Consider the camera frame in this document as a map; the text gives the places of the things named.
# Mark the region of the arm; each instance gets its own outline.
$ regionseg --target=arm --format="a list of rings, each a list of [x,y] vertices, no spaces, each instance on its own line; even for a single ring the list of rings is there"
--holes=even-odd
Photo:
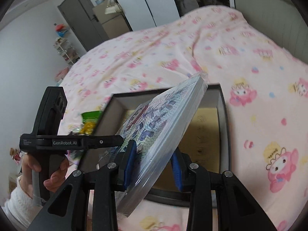
[[[44,181],[44,186],[55,192],[65,181],[65,174],[69,162],[65,159],[59,170],[54,172],[50,179]],[[11,194],[11,198],[6,201],[3,211],[18,231],[26,230],[42,207],[34,206],[32,202],[32,169],[41,171],[39,163],[29,154],[25,154],[22,159],[23,175],[17,179],[17,187]]]

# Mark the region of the white sleeve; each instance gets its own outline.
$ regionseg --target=white sleeve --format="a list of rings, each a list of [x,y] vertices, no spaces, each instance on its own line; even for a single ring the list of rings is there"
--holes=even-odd
[[[5,202],[3,211],[18,231],[24,231],[42,207],[33,205],[33,200],[21,189],[19,181],[20,177],[17,178],[17,188]]]

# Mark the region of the gray door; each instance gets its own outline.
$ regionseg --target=gray door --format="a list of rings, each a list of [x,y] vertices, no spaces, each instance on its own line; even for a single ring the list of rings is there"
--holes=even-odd
[[[97,21],[93,7],[91,0],[64,0],[58,6],[86,51],[109,39],[102,25]]]

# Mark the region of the blue gripper pad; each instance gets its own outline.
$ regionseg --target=blue gripper pad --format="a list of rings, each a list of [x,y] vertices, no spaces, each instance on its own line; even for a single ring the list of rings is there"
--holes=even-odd
[[[127,161],[127,165],[124,171],[124,187],[125,190],[127,189],[127,187],[129,186],[130,182],[131,182],[131,174],[132,174],[132,170],[134,167],[134,161],[137,155],[137,144],[135,141],[130,140],[128,142],[128,145],[131,144],[131,142],[133,142],[133,147],[131,149],[131,153],[129,154],[129,158]]]
[[[172,172],[173,172],[175,185],[177,186],[178,190],[182,192],[183,190],[182,170],[180,168],[180,164],[179,164],[179,161],[175,153],[173,153],[170,160],[171,160],[171,166],[172,166]]]

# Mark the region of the ceiling molding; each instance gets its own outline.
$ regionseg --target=ceiling molding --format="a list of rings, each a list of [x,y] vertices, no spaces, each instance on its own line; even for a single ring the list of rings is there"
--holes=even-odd
[[[6,25],[8,25],[15,18],[22,15],[24,12],[46,1],[48,0],[24,0],[16,6],[9,8],[9,10],[0,22],[0,30],[2,30]]]

